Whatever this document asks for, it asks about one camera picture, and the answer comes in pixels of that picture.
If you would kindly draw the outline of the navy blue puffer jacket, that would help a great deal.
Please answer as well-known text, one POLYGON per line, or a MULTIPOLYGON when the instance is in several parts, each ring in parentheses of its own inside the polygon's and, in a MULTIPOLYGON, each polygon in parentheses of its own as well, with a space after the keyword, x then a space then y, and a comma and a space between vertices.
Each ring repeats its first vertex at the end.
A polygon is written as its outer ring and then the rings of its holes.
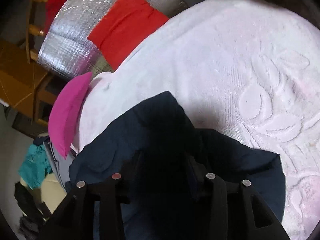
POLYGON ((116 118, 82 152, 140 153, 132 192, 143 215, 142 239, 209 239, 191 157, 225 181, 251 181, 280 223, 284 214, 280 156, 245 146, 214 129, 195 128, 169 92, 116 118))

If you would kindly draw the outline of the grey garment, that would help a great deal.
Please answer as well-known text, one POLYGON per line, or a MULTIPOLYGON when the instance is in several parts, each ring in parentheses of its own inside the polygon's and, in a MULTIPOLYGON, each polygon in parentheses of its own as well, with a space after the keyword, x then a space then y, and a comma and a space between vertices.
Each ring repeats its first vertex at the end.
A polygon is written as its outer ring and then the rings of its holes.
POLYGON ((69 167, 75 159, 75 155, 71 151, 67 154, 66 158, 62 157, 49 139, 43 144, 52 171, 64 191, 68 193, 72 188, 71 179, 69 177, 69 167))

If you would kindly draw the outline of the cream leather sofa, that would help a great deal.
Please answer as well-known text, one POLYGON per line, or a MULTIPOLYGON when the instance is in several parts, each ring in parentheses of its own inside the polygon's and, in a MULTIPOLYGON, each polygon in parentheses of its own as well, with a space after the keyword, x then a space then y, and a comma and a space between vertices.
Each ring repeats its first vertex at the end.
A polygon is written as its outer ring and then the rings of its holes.
POLYGON ((33 196, 35 204, 44 203, 50 213, 56 210, 67 194, 53 173, 46 175, 41 186, 33 190, 26 184, 22 177, 20 178, 20 183, 33 196))

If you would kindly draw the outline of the teal garment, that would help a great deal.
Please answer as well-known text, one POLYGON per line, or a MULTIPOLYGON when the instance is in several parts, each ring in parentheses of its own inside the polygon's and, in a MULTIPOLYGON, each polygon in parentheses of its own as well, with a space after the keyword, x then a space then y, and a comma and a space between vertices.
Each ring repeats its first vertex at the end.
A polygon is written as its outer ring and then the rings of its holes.
POLYGON ((18 174, 33 190, 40 187, 46 176, 52 172, 44 144, 39 146, 31 144, 18 174))

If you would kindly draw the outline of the magenta pillow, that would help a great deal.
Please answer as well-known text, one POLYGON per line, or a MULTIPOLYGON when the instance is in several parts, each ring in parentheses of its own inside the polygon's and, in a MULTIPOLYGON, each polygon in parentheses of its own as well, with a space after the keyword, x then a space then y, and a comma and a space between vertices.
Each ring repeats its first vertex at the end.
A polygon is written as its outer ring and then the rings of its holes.
POLYGON ((86 97, 92 73, 71 79, 54 102, 48 121, 48 134, 58 153, 66 159, 74 139, 80 108, 86 97))

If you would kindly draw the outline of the black garment on sofa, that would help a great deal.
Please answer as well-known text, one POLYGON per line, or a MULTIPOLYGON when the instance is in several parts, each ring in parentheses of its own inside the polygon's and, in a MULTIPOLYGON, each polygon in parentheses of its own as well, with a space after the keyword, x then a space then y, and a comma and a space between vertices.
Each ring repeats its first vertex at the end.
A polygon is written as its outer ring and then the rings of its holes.
POLYGON ((36 199, 20 182, 15 184, 14 197, 23 213, 34 221, 43 222, 52 214, 45 202, 36 199))

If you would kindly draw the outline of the dark grey puffer jacket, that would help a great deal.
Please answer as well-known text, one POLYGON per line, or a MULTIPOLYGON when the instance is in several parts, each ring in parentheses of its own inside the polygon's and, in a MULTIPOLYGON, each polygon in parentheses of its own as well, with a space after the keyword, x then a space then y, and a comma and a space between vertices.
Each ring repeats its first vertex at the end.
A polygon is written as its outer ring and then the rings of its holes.
POLYGON ((20 218, 19 232, 27 240, 36 240, 39 235, 40 226, 27 216, 20 218))

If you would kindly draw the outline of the orange wooden cabinet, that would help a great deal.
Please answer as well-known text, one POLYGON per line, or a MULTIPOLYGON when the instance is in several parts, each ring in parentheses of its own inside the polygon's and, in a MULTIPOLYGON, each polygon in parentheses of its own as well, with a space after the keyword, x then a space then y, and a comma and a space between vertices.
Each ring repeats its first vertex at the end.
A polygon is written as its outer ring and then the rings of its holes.
POLYGON ((48 89, 53 80, 45 68, 27 62, 25 51, 1 39, 1 102, 44 127, 57 98, 48 89))

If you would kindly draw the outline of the white bed cover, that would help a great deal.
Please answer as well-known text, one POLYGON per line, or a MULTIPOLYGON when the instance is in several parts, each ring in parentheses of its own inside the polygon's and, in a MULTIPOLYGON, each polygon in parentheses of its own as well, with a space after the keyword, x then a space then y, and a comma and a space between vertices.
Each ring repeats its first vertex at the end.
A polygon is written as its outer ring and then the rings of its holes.
POLYGON ((280 155, 282 224, 291 239, 307 239, 319 222, 319 30, 257 0, 196 4, 93 79, 72 149, 163 91, 195 127, 280 155))

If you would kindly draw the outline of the silver foil insulation panel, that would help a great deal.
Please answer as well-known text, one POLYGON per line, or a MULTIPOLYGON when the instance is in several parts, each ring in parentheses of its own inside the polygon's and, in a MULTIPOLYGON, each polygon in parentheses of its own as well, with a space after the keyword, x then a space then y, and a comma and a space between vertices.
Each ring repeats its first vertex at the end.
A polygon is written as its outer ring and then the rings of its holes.
MULTIPOLYGON (((92 72, 94 76, 110 72, 111 66, 88 36, 115 1, 67 0, 45 36, 37 62, 65 79, 86 72, 92 72)), ((146 1, 168 17, 187 8, 183 0, 146 1)))

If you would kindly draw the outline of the wooden stair railing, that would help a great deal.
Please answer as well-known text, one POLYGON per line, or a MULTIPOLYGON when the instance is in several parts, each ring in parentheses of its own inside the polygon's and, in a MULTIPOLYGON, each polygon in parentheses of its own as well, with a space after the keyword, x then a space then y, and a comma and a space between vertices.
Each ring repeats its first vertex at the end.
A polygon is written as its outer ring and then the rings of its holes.
POLYGON ((33 37, 45 37, 44 29, 34 23, 35 12, 38 4, 45 4, 48 0, 29 0, 26 13, 26 28, 25 28, 25 52, 27 63, 36 62, 38 52, 34 48, 33 37))

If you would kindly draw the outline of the red pillow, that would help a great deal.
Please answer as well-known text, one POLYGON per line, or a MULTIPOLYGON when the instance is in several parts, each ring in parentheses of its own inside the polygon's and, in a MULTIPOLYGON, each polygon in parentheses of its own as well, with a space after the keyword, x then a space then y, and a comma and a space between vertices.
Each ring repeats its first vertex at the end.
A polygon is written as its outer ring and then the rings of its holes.
POLYGON ((113 70, 169 18, 146 0, 116 0, 88 36, 113 70))

